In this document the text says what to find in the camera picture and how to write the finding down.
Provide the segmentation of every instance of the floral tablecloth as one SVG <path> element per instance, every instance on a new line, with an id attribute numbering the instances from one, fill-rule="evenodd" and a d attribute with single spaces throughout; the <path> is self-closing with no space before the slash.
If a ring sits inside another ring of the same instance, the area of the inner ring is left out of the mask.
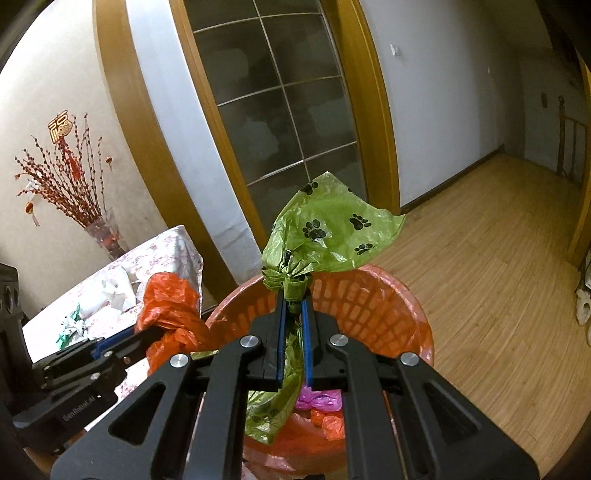
<path id="1" fill-rule="evenodd" d="M 199 292 L 200 297 L 202 296 L 203 259 L 183 226 L 171 228 L 83 280 L 31 319 L 23 327 L 23 332 L 33 362 L 59 350 L 56 341 L 62 330 L 61 321 L 76 309 L 80 299 L 89 289 L 99 289 L 101 281 L 110 278 L 110 273 L 118 267 L 124 268 L 129 274 L 135 274 L 143 285 L 157 272 L 176 273 L 179 277 L 189 280 L 191 286 Z M 138 296 L 140 291 L 143 291 L 142 286 L 139 288 Z M 142 307 L 141 301 L 123 313 L 109 306 L 103 307 L 88 320 L 88 338 L 107 338 L 134 325 Z M 115 390 L 119 401 L 146 379 L 148 361 L 144 359 L 132 365 L 127 369 L 127 373 L 125 381 Z"/>

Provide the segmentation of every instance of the metal bolt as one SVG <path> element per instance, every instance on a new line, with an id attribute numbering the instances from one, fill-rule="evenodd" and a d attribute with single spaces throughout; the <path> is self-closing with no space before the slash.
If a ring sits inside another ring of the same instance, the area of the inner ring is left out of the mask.
<path id="1" fill-rule="evenodd" d="M 414 367 L 418 364 L 418 355 L 412 352 L 404 352 L 400 355 L 400 361 L 408 367 Z"/>
<path id="2" fill-rule="evenodd" d="M 336 335 L 330 337 L 330 343 L 334 346 L 345 346 L 347 345 L 347 343 L 349 343 L 349 339 L 346 335 L 343 335 L 342 333 L 337 333 Z"/>
<path id="3" fill-rule="evenodd" d="M 170 358 L 170 365 L 174 368 L 182 368 L 189 363 L 189 357 L 182 353 L 177 353 Z"/>
<path id="4" fill-rule="evenodd" d="M 258 342 L 259 339 L 254 335 L 246 335 L 240 339 L 240 345 L 242 345 L 244 348 L 252 348 L 257 346 Z"/>

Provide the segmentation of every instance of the laundry basket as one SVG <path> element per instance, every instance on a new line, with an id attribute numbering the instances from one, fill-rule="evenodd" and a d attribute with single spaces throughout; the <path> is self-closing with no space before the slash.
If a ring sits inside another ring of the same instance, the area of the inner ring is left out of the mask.
<path id="1" fill-rule="evenodd" d="M 314 310 L 335 317 L 345 335 L 380 355 L 395 357 L 412 351 L 433 365 L 431 329 L 417 299 L 402 282 L 375 265 L 317 273 L 313 278 Z M 231 342 L 246 335 L 256 317 L 273 312 L 275 300 L 276 294 L 263 285 L 259 275 L 228 295 L 207 325 Z M 243 456 L 262 469 L 300 476 L 346 465 L 345 440 L 326 440 L 322 429 L 297 413 L 290 416 L 271 446 L 245 437 Z"/>

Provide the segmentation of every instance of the vase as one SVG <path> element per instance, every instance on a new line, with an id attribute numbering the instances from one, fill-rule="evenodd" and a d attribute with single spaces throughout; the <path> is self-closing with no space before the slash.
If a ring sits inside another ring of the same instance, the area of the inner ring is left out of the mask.
<path id="1" fill-rule="evenodd" d="M 121 238 L 112 208 L 108 209 L 101 218 L 91 223 L 85 230 L 107 252 L 111 261 L 122 257 L 129 250 Z"/>

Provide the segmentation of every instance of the purple plastic bag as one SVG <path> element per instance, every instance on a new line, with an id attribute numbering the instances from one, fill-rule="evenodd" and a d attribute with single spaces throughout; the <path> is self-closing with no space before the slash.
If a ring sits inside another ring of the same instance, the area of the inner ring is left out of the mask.
<path id="1" fill-rule="evenodd" d="M 340 390 L 321 390 L 312 392 L 310 387 L 302 387 L 295 407 L 298 410 L 339 411 L 343 408 Z"/>

